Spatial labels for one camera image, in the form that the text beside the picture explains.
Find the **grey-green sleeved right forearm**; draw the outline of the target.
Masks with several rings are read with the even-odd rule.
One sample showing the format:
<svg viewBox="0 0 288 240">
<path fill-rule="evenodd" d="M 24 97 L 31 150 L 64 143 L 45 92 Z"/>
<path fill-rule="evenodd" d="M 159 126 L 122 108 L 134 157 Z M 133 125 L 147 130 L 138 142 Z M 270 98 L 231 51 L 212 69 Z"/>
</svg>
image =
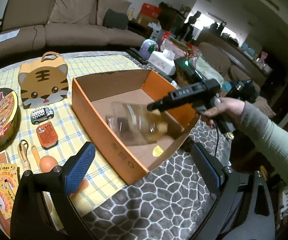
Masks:
<svg viewBox="0 0 288 240">
<path fill-rule="evenodd" d="M 244 104 L 240 130 L 252 139 L 276 172 L 288 180 L 288 132 L 248 102 Z"/>
</svg>

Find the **person's right hand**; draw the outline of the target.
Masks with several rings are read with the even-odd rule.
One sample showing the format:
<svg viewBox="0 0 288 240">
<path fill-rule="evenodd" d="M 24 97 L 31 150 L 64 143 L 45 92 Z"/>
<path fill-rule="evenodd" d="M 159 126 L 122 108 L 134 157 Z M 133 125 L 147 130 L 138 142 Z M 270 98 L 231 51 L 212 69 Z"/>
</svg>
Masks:
<svg viewBox="0 0 288 240">
<path fill-rule="evenodd" d="M 221 114 L 227 114 L 232 119 L 233 124 L 239 126 L 245 106 L 244 101 L 233 98 L 219 98 L 219 100 L 221 102 L 217 106 L 208 109 L 201 115 L 201 120 L 213 128 L 215 126 L 214 118 Z"/>
</svg>

